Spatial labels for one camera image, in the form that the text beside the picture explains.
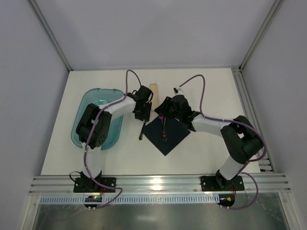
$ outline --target teal plastic tray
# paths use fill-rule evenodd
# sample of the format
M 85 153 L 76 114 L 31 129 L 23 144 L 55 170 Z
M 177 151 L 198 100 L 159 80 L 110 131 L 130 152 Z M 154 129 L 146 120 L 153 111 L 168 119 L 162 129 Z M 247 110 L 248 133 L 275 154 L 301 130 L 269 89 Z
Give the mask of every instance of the teal plastic tray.
M 110 102 L 118 100 L 123 95 L 124 93 L 117 89 L 100 89 L 100 88 L 91 89 L 85 93 L 85 95 L 81 100 L 71 131 L 71 140 L 76 146 L 82 148 L 81 142 L 79 141 L 79 136 L 76 133 L 76 128 L 87 105 L 90 103 L 93 103 L 98 106 L 103 104 L 108 104 Z M 111 122 L 106 141 L 101 146 L 102 150 L 109 149 L 116 144 L 119 138 L 122 121 L 123 121 L 123 116 L 120 116 Z

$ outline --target white table surface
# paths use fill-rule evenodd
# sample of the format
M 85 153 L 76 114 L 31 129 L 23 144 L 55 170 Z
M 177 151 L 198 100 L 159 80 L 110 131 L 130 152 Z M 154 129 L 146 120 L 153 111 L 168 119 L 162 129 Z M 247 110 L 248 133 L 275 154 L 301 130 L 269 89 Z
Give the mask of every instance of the white table surface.
M 93 88 L 125 91 L 125 70 L 72 71 L 54 125 L 42 175 L 68 175 L 83 168 L 83 150 L 71 140 L 71 129 L 83 95 Z M 157 83 L 160 103 L 174 96 L 173 88 L 195 74 L 206 78 L 203 111 L 207 115 L 235 118 L 243 115 L 231 69 L 144 69 L 136 70 L 143 85 Z M 129 74 L 128 91 L 138 90 L 139 84 Z M 199 110 L 201 78 L 182 87 L 193 110 Z M 208 174 L 215 173 L 229 156 L 221 137 L 192 132 L 167 156 L 164 156 L 145 136 L 138 136 L 143 122 L 134 114 L 124 115 L 118 142 L 101 151 L 100 163 L 106 175 Z M 259 173 L 257 162 L 244 170 Z

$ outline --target white wall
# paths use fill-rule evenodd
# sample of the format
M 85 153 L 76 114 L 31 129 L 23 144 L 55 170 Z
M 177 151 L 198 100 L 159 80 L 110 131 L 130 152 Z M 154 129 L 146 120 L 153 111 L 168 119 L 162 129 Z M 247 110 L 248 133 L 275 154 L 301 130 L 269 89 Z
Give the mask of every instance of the white wall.
M 68 72 L 26 0 L 0 1 L 0 229 L 19 229 Z
M 285 1 L 244 73 L 277 171 L 307 213 L 307 1 Z
M 36 0 L 73 69 L 239 65 L 273 0 Z

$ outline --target black mounting plate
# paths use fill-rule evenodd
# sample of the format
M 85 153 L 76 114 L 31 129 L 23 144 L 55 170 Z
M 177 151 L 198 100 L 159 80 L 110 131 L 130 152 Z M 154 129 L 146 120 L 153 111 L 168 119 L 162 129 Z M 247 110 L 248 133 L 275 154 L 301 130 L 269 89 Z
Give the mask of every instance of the black mounting plate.
M 108 187 L 116 187 L 116 177 L 101 177 L 100 179 L 96 178 L 96 180 L 103 184 L 106 185 Z M 82 183 L 82 179 L 81 177 L 76 178 L 76 183 L 73 187 L 73 192 L 74 193 L 100 193 L 101 192 L 101 187 L 100 186 L 96 186 L 96 189 L 89 189 L 86 188 L 84 186 L 80 186 Z M 115 189 L 105 189 L 104 190 L 105 193 L 114 193 Z
M 243 184 L 242 176 L 236 176 L 232 184 L 235 185 L 236 191 L 244 191 L 245 187 Z M 219 192 L 219 191 L 232 191 L 234 189 L 233 186 L 230 186 L 226 189 L 221 189 L 219 184 L 215 180 L 215 176 L 201 176 L 201 190 L 203 192 Z

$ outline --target black square cloth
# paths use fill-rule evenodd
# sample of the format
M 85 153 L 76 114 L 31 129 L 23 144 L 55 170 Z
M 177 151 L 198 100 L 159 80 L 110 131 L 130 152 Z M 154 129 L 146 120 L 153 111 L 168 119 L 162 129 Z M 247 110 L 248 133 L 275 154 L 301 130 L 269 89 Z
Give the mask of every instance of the black square cloth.
M 163 153 L 167 155 L 174 147 L 176 147 L 190 131 L 185 129 L 183 125 L 174 118 L 166 118 L 165 134 L 167 141 L 162 139 L 163 126 L 161 119 L 157 117 L 151 123 L 144 127 L 144 135 Z

